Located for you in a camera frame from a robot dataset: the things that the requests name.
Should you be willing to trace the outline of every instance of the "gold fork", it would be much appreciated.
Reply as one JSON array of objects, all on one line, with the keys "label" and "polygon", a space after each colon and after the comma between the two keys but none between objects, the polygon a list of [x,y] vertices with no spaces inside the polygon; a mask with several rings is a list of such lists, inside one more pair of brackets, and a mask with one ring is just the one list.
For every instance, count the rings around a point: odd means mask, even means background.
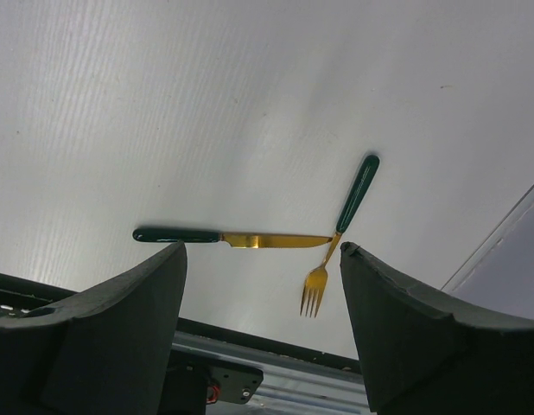
[{"label": "gold fork", "polygon": [[357,212],[359,204],[365,197],[379,165],[380,159],[373,154],[365,157],[365,160],[361,164],[359,172],[355,177],[355,181],[353,182],[350,193],[346,199],[346,203],[344,204],[344,208],[340,214],[340,218],[338,219],[338,223],[336,224],[336,232],[328,247],[327,255],[325,255],[321,265],[312,270],[305,278],[302,293],[302,305],[300,306],[300,316],[303,313],[303,305],[306,304],[307,300],[305,315],[307,316],[309,313],[310,317],[313,316],[313,310],[315,309],[315,317],[317,317],[319,306],[321,306],[322,295],[327,286],[327,263],[330,260],[334,249],[336,249],[336,246],[340,242],[342,234],[347,230],[347,227],[349,227],[353,216]]}]

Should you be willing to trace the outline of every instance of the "utensil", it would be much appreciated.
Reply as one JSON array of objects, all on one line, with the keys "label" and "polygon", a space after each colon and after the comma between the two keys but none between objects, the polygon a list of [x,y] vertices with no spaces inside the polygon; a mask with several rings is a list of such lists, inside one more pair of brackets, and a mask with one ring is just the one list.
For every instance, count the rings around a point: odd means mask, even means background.
[{"label": "utensil", "polygon": [[330,260],[334,249],[336,249],[336,246],[340,242],[342,234],[347,230],[347,227],[349,227],[353,216],[357,212],[359,204],[365,197],[365,194],[371,185],[372,179],[374,178],[379,165],[380,159],[373,154],[367,156],[361,164],[359,172],[355,177],[355,181],[353,182],[350,193],[346,199],[346,203],[344,204],[344,208],[340,213],[340,218],[336,224],[336,232],[334,233],[333,240],[328,247],[327,254],[322,260],[321,265],[312,270],[305,278],[305,284],[303,286],[302,293],[302,305],[300,306],[300,316],[303,312],[303,305],[307,300],[305,316],[307,316],[309,313],[309,316],[311,317],[313,315],[313,309],[315,309],[315,317],[317,317],[319,306],[321,305],[322,295],[325,292],[325,287],[327,286],[327,263]]},{"label": "utensil", "polygon": [[132,233],[139,242],[228,242],[235,248],[310,248],[327,244],[328,236],[284,235],[270,233],[222,233],[198,229],[140,227]]}]

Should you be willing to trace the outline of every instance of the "gold knife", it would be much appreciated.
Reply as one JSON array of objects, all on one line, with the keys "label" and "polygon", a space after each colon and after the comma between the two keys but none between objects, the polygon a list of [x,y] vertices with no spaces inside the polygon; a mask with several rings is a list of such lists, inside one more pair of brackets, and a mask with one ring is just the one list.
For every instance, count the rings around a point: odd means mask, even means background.
[{"label": "gold knife", "polygon": [[328,236],[278,235],[271,233],[222,233],[198,229],[139,227],[132,233],[139,242],[228,242],[234,248],[310,248],[327,244]]}]

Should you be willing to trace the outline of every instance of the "white tabletop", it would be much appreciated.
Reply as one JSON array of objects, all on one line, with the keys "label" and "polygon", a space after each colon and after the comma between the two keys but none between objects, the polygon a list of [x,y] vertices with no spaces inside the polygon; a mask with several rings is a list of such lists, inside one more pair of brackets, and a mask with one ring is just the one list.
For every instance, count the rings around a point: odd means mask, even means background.
[{"label": "white tabletop", "polygon": [[[330,235],[441,288],[534,183],[534,0],[0,1],[0,272],[84,290],[142,224]],[[181,316],[355,357],[326,247],[188,246]]]}]

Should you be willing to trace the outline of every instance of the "knife handle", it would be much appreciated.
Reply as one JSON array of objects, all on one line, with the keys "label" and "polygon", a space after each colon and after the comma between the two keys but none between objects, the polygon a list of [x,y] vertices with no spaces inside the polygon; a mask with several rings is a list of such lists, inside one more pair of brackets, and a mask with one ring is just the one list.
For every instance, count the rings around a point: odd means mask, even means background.
[{"label": "knife handle", "polygon": [[201,231],[173,227],[139,227],[132,233],[132,237],[138,242],[208,243],[219,242],[221,240],[221,234],[218,231]]},{"label": "knife handle", "polygon": [[347,227],[350,226],[353,216],[357,212],[359,204],[361,201],[363,201],[369,186],[371,186],[372,179],[374,178],[379,165],[380,159],[378,156],[370,154],[369,156],[365,157],[365,160],[361,164],[359,172],[355,177],[352,188],[350,189],[350,194],[348,195],[346,204],[342,209],[338,223],[336,224],[336,232],[344,233],[347,230]]}]

